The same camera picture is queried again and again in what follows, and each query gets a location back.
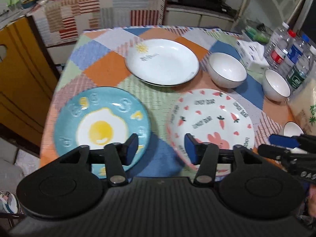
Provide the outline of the wooden folding chair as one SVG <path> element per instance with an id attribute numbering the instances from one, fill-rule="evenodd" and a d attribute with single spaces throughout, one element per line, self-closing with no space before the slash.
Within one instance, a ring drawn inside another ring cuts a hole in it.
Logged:
<path id="1" fill-rule="evenodd" d="M 1 138 L 40 154 L 59 76 L 31 16 L 1 29 Z"/>

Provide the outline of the white bowl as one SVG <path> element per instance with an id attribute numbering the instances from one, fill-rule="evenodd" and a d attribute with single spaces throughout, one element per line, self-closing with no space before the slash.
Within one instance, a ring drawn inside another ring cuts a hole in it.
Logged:
<path id="1" fill-rule="evenodd" d="M 234 89 L 247 78 L 243 64 L 225 53 L 213 53 L 208 59 L 207 72 L 213 82 L 221 88 Z"/>
<path id="2" fill-rule="evenodd" d="M 280 130 L 279 134 L 287 137 L 292 137 L 292 136 L 299 136 L 303 134 L 303 130 L 297 125 L 295 122 L 289 121 L 287 122 L 283 128 Z M 289 149 L 291 153 L 301 153 L 301 154 L 307 154 L 305 150 L 302 150 L 300 148 L 294 148 L 294 149 Z"/>
<path id="3" fill-rule="evenodd" d="M 291 90 L 285 79 L 271 69 L 267 69 L 263 75 L 262 89 L 265 96 L 274 102 L 282 102 L 291 95 Z"/>

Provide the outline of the blue label water bottle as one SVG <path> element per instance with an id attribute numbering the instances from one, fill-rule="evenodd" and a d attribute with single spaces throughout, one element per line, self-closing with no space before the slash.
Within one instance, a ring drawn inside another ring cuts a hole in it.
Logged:
<path id="1" fill-rule="evenodd" d="M 299 39 L 293 42 L 292 46 L 288 50 L 288 54 L 285 57 L 283 63 L 278 68 L 281 76 L 286 78 L 289 71 L 297 62 L 299 56 L 301 56 L 307 49 L 308 42 L 309 37 L 306 34 L 302 34 L 302 36 Z"/>

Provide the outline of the gas stove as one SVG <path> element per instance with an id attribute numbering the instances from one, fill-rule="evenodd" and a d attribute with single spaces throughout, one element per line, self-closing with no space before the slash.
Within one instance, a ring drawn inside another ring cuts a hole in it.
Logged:
<path id="1" fill-rule="evenodd" d="M 167 5 L 204 9 L 223 13 L 231 17 L 234 17 L 237 14 L 237 10 L 231 8 L 222 0 L 166 0 L 166 2 Z"/>

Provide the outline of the striped counter cloth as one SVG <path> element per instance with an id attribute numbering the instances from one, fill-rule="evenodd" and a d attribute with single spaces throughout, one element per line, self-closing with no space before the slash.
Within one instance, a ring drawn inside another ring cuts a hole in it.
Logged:
<path id="1" fill-rule="evenodd" d="M 75 42 L 82 32 L 161 25 L 166 0 L 49 0 L 30 13 L 46 47 Z"/>

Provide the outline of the green plastic basket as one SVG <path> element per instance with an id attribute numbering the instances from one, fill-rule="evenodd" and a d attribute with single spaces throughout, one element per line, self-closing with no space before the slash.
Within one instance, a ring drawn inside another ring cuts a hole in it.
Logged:
<path id="1" fill-rule="evenodd" d="M 246 26 L 244 29 L 245 34 L 254 42 L 259 42 L 262 44 L 267 44 L 270 40 L 270 35 L 266 32 L 262 32 L 251 26 Z"/>

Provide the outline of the pink bunny plate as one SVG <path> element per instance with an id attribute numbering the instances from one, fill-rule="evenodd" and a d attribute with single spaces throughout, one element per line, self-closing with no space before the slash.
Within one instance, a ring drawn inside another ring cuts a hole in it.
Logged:
<path id="1" fill-rule="evenodd" d="M 254 148 L 252 120 L 245 108 L 233 97 L 216 89 L 193 89 L 177 94 L 168 101 L 166 138 L 185 166 L 181 177 L 194 178 L 199 165 L 193 164 L 185 149 L 185 134 L 198 143 L 210 142 L 221 149 L 240 144 Z"/>

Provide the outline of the white tissue pack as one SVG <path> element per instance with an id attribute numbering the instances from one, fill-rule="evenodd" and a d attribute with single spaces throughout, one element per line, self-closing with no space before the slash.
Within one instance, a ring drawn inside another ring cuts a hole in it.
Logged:
<path id="1" fill-rule="evenodd" d="M 260 43 L 237 40 L 236 50 L 249 71 L 263 73 L 269 68 L 269 63 L 263 56 L 264 46 Z"/>

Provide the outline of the red label water bottle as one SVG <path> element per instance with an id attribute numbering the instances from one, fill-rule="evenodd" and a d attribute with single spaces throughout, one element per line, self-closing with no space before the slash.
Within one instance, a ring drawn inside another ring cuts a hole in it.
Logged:
<path id="1" fill-rule="evenodd" d="M 268 54 L 266 59 L 271 69 L 276 70 L 284 61 L 293 44 L 295 36 L 296 33 L 289 29 L 286 35 L 278 41 L 273 50 Z"/>

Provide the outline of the white cap water bottle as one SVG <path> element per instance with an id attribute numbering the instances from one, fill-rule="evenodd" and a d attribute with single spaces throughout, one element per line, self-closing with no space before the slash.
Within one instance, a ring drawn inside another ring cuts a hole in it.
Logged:
<path id="1" fill-rule="evenodd" d="M 288 29 L 289 25 L 283 22 L 280 27 L 273 31 L 268 44 L 265 46 L 265 51 L 263 54 L 264 57 L 267 57 L 274 50 L 278 42 L 287 34 Z"/>

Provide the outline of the white sun plate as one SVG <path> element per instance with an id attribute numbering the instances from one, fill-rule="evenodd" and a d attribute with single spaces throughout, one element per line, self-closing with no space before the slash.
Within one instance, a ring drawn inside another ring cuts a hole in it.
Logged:
<path id="1" fill-rule="evenodd" d="M 199 61 L 188 47 L 171 40 L 150 39 L 130 47 L 125 57 L 128 70 L 155 86 L 177 86 L 192 80 Z"/>

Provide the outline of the blue egg plate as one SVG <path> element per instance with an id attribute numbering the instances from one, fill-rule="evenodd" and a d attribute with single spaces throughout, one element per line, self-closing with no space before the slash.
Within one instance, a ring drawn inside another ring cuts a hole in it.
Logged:
<path id="1" fill-rule="evenodd" d="M 54 126 L 54 145 L 59 156 L 80 145 L 102 149 L 110 143 L 124 143 L 133 133 L 138 150 L 131 169 L 144 155 L 151 134 L 145 106 L 134 95 L 116 87 L 87 89 L 72 97 L 60 110 Z"/>

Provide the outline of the green label water bottle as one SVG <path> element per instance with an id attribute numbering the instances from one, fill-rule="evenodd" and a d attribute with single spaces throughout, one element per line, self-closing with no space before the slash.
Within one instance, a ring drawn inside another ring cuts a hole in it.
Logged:
<path id="1" fill-rule="evenodd" d="M 316 49 L 312 45 L 302 55 L 291 68 L 287 75 L 287 82 L 291 90 L 296 90 L 310 73 L 315 59 Z"/>

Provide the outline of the patchwork tablecloth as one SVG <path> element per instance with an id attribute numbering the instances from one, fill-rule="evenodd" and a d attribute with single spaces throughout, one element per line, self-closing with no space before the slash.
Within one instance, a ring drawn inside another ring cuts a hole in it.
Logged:
<path id="1" fill-rule="evenodd" d="M 182 93 L 191 89 L 213 89 L 215 85 L 204 70 L 200 70 L 192 81 L 171 88 L 151 86 L 137 79 L 125 67 L 125 55 L 129 47 L 148 39 L 168 39 L 185 45 L 195 53 L 201 67 L 206 66 L 210 53 L 238 57 L 237 35 L 218 28 L 145 26 L 84 31 L 55 88 L 41 141 L 41 166 L 58 156 L 54 146 L 54 124 L 67 101 L 88 88 L 114 86 L 140 99 L 151 121 L 150 146 L 130 174 L 160 177 L 193 174 L 167 143 L 166 117 Z"/>

